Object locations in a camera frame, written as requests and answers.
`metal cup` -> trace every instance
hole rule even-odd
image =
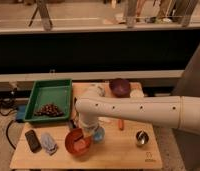
[[[136,134],[136,144],[138,147],[142,147],[149,141],[149,136],[145,131],[139,131]]]

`black remote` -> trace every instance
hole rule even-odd
[[[41,149],[40,142],[34,132],[34,130],[30,130],[25,133],[26,140],[28,142],[30,150],[35,153]]]

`nuts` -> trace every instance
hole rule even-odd
[[[40,110],[34,113],[36,116],[47,115],[50,117],[62,116],[63,114],[64,113],[53,103],[44,105]]]

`wooden table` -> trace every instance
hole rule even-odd
[[[107,83],[103,83],[106,96],[112,96]],[[78,97],[90,83],[74,83],[73,96]],[[141,89],[139,83],[131,83],[132,88]],[[72,106],[72,117],[75,115]],[[16,151],[11,160],[11,169],[159,169],[162,168],[161,156],[151,124],[125,121],[123,131],[118,129],[117,119],[110,123],[100,122],[105,129],[102,142],[92,144],[89,151],[80,157],[73,157],[64,146],[65,136],[69,132],[66,123],[38,124],[26,123]],[[49,156],[43,149],[32,153],[25,139],[25,132],[34,129],[40,138],[41,133],[48,132],[58,144],[58,151]],[[149,135],[149,142],[143,148],[138,148],[135,135],[144,130]]]

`gray cloth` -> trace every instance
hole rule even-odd
[[[55,143],[54,139],[51,137],[51,135],[49,133],[43,133],[41,135],[41,145],[42,147],[45,149],[45,151],[49,154],[49,155],[53,155],[57,149],[58,146]]]

